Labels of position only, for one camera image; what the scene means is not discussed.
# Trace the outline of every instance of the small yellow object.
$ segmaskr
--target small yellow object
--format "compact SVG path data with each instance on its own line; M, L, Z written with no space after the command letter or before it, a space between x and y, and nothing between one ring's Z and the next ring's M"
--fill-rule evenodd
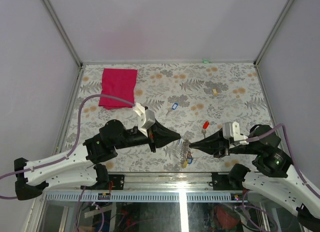
M185 161L184 164L183 164L183 166L182 166L182 168L187 167L187 164L188 164L188 161Z

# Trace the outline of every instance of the patterned fabric surface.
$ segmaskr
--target patterned fabric surface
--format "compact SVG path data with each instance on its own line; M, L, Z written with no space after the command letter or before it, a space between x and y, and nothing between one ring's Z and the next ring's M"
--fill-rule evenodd
M180 133L184 140L195 142L203 139L201 129L205 121L210 122L206 136L228 121L239 122L244 134L248 134L255 124L271 125L257 73L251 63L87 65L64 150L69 150L75 142L81 102L102 90L104 68L137 69L135 101L148 106L161 124ZM178 108L166 116L175 102ZM82 109L79 143L96 135L110 119L122 121L127 129L137 125L137 116L130 108L106 110L98 107L98 103L99 99L94 98ZM156 153L152 153L148 145L117 150L117 153L116 158L106 162L109 171L227 172L235 163L255 169L251 164L255 156L231 155L215 159L192 149L193 162L182 170L178 141L157 149Z

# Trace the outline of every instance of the key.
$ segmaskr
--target key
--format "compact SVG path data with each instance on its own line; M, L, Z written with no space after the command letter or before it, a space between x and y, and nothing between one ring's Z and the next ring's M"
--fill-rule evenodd
M166 113L166 116L168 116L170 112L172 112L172 108L168 108L168 112Z
M201 133L203 134L204 138L206 138L207 130L206 130L206 129L204 129L204 128L202 128Z

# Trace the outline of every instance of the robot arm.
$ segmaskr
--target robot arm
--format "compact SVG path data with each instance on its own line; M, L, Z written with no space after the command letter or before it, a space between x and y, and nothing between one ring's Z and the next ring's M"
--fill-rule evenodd
M16 176L17 198L28 200L41 195L43 190L65 186L103 189L109 178L106 167L99 163L116 157L116 149L149 144L150 150L156 152L156 148L181 138L180 134L162 126L148 108L137 103L133 110L138 114L138 126L126 129L121 121L110 120L99 129L99 134L85 140L72 154L67 151L36 161L16 159L15 171L30 169ZM48 163L43 168L33 169Z
M249 168L235 164L228 178L235 188L257 191L286 208L298 221L312 231L320 231L320 199L303 183L292 159L278 148L281 139L273 132L257 141L258 137L271 130L268 125L256 125L245 136L240 133L239 123L228 122L213 135L191 143L190 148L199 149L216 158L232 154L257 155L252 164L266 177L261 177ZM307 183L318 193L320 190L309 180Z

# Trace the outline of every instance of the magenta towel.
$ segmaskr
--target magenta towel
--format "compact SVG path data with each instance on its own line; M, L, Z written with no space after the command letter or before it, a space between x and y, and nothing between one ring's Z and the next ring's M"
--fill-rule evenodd
M105 68L102 74L101 94L116 96L121 99L135 103L134 89L137 82L138 70L134 69L111 69ZM124 102L101 97L99 106L107 110L132 107Z

